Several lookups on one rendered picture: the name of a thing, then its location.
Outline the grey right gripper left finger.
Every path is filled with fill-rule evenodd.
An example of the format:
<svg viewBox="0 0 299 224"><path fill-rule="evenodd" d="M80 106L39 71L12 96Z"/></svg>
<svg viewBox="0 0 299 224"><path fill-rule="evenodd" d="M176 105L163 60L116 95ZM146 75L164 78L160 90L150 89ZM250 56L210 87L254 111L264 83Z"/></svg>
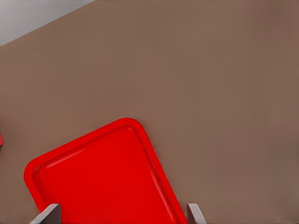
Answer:
<svg viewBox="0 0 299 224"><path fill-rule="evenodd" d="M50 204L29 224L61 224L61 205L58 203Z"/></svg>

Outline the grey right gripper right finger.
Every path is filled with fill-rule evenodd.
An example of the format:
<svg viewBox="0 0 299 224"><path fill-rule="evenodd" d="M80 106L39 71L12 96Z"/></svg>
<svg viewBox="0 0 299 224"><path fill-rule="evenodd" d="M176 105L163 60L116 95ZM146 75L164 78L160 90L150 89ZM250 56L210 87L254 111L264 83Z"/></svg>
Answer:
<svg viewBox="0 0 299 224"><path fill-rule="evenodd" d="M206 224L206 220L196 203L187 204L187 223L188 224Z"/></svg>

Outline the red plastic tray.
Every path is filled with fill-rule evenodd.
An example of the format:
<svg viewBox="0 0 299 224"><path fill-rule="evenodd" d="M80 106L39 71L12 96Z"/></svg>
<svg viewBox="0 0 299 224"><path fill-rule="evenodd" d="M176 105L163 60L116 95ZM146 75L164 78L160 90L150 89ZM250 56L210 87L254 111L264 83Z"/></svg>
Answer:
<svg viewBox="0 0 299 224"><path fill-rule="evenodd" d="M40 211L64 224L187 224L152 144L122 118L30 161L24 181Z"/></svg>

